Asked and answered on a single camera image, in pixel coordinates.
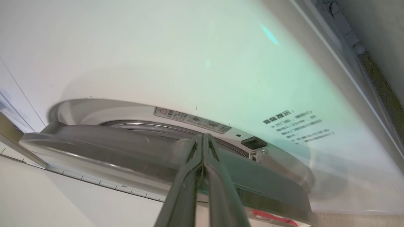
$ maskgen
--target warning label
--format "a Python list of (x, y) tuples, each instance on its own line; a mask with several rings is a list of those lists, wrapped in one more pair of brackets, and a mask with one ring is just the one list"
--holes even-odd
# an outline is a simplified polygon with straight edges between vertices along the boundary
[(184, 122), (187, 124), (192, 124), (201, 128), (209, 129), (213, 132), (217, 132), (220, 134), (223, 134), (227, 132), (231, 127), (205, 119), (205, 118), (200, 118), (194, 115), (190, 115), (187, 113), (181, 113), (178, 111), (170, 110), (170, 109), (164, 109), (164, 108), (159, 108), (156, 107), (154, 109), (154, 115), (162, 118), (169, 118), (173, 119), (179, 122)]

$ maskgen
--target washing machine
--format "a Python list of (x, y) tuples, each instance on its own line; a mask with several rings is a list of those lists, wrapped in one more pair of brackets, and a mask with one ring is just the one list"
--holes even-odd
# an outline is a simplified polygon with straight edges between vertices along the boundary
[(123, 147), (119, 132), (136, 132), (150, 150), (168, 146), (159, 157), (170, 163), (182, 141), (210, 133), (299, 184), (313, 211), (402, 213), (402, 144), (356, 53), (313, 2), (1, 3), (2, 112), (38, 137)]

